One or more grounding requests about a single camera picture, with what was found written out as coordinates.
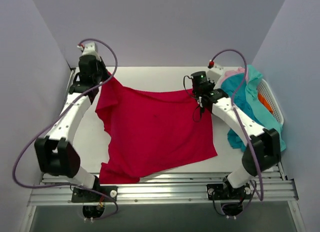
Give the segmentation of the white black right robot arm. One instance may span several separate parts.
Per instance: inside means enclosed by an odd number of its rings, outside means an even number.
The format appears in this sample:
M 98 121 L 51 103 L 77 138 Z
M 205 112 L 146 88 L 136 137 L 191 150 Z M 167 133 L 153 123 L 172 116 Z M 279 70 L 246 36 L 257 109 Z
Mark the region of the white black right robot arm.
M 268 130 L 252 120 L 222 89 L 214 89 L 214 83 L 207 79 L 205 71 L 191 74 L 190 79 L 200 110 L 207 109 L 224 121 L 246 146 L 240 166 L 226 177 L 222 185 L 224 196 L 234 198 L 240 187 L 280 162 L 280 135 L 275 129 Z

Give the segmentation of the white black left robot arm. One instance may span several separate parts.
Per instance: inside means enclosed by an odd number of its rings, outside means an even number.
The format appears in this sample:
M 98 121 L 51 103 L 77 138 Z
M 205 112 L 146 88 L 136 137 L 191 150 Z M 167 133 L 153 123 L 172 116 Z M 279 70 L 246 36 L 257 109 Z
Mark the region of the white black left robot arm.
M 44 138 L 34 143 L 40 170 L 52 176 L 65 177 L 69 182 L 84 187 L 88 201 L 100 198 L 97 179 L 81 167 L 81 159 L 73 147 L 73 140 L 85 112 L 92 105 L 99 89 L 97 85 L 109 78 L 109 73 L 98 54 L 83 54 L 79 58 L 79 72 L 69 88 L 61 113 Z

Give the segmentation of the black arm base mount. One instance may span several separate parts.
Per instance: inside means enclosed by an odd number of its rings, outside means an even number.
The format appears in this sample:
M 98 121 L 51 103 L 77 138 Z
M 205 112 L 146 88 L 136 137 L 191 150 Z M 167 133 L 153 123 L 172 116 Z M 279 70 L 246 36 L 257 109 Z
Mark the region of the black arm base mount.
M 73 188 L 71 202 L 73 203 L 89 203 L 89 202 L 111 202 L 117 200 L 118 187 L 114 185 L 102 186 L 98 189 L 99 194 L 91 192 L 86 189 L 80 189 L 78 187 Z M 105 198 L 101 193 L 107 195 L 110 198 Z

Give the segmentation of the red t shirt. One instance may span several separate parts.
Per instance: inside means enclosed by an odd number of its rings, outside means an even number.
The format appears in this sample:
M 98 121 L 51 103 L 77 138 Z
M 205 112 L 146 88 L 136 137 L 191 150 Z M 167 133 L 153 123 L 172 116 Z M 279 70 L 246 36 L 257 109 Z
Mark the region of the red t shirt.
M 111 79 L 101 87 L 96 114 L 110 136 L 102 184 L 142 177 L 217 156 L 210 112 L 196 115 L 188 91 L 147 92 Z

